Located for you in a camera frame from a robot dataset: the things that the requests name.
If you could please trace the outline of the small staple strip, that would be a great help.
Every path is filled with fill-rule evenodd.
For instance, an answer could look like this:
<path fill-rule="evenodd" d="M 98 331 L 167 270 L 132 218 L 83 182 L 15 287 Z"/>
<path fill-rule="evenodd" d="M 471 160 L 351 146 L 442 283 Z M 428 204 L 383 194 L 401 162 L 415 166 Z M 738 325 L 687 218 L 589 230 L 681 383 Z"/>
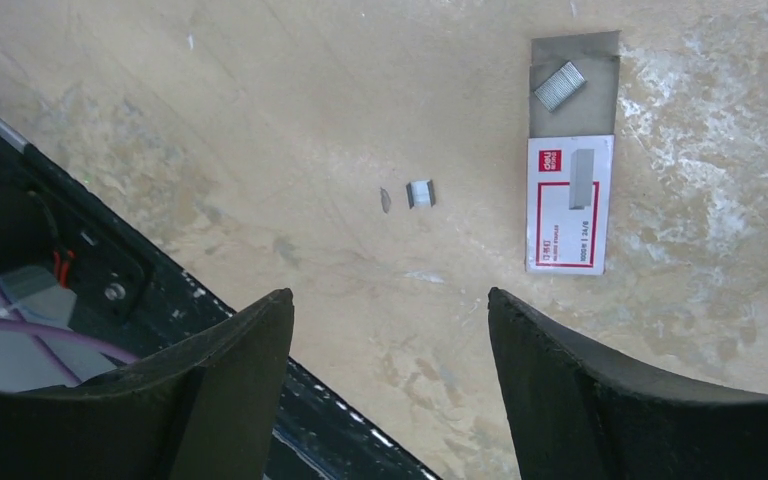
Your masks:
<path fill-rule="evenodd" d="M 436 194 L 431 179 L 409 182 L 406 185 L 406 194 L 410 209 L 433 207 L 436 204 Z"/>

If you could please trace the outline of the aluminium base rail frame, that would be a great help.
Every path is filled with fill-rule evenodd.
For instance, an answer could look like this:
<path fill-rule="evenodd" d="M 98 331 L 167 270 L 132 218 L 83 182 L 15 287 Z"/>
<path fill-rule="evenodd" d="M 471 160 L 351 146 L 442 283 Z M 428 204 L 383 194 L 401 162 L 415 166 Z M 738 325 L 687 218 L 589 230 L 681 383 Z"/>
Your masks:
<path fill-rule="evenodd" d="M 238 312 L 0 119 L 0 392 L 79 386 Z M 259 479 L 432 477 L 288 354 Z"/>

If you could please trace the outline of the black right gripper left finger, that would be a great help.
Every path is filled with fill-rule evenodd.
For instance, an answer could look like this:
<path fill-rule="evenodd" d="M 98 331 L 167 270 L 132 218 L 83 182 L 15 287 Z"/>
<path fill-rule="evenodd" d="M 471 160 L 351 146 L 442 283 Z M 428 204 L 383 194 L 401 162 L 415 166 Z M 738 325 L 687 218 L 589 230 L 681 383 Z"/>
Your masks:
<path fill-rule="evenodd" d="M 0 392 L 0 479 L 259 479 L 294 328 L 279 289 L 73 387 Z"/>

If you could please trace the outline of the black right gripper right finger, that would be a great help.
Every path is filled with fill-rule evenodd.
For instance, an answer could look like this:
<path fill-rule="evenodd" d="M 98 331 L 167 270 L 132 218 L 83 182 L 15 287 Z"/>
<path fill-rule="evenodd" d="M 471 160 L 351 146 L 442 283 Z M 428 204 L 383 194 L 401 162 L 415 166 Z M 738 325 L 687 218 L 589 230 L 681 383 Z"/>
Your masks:
<path fill-rule="evenodd" d="M 524 479 L 768 479 L 768 394 L 646 364 L 488 295 L 489 336 Z"/>

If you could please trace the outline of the staple strip inside box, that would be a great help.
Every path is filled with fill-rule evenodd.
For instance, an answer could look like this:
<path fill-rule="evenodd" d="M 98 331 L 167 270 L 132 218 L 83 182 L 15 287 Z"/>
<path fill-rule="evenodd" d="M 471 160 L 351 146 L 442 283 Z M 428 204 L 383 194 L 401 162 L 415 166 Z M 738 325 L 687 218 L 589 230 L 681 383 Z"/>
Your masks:
<path fill-rule="evenodd" d="M 586 83 L 579 69 L 568 61 L 543 81 L 534 95 L 547 111 L 554 112 Z"/>

